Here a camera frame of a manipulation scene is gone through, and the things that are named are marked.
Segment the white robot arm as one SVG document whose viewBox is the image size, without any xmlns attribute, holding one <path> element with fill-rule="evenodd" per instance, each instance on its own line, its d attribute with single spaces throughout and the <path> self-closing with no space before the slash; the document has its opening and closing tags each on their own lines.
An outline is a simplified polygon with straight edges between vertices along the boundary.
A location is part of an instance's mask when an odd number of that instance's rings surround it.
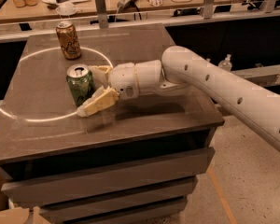
<svg viewBox="0 0 280 224">
<path fill-rule="evenodd" d="M 252 131 L 280 151 L 280 95 L 219 68 L 190 49 L 171 46 L 159 60 L 123 63 L 105 70 L 100 87 L 77 114 L 93 115 L 145 94 L 177 95 L 190 85 L 204 91 Z"/>
</svg>

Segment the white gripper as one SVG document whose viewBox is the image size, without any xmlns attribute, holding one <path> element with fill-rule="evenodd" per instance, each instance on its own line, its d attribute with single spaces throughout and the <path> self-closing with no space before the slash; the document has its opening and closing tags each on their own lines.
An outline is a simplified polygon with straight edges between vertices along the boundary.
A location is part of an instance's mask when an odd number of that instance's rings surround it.
<svg viewBox="0 0 280 224">
<path fill-rule="evenodd" d="M 109 65 L 90 65 L 89 68 L 94 87 L 98 90 L 77 108 L 80 117 L 88 117 L 113 106 L 119 97 L 122 100 L 138 97 L 139 89 L 133 63 L 119 64 L 113 69 Z"/>
</svg>

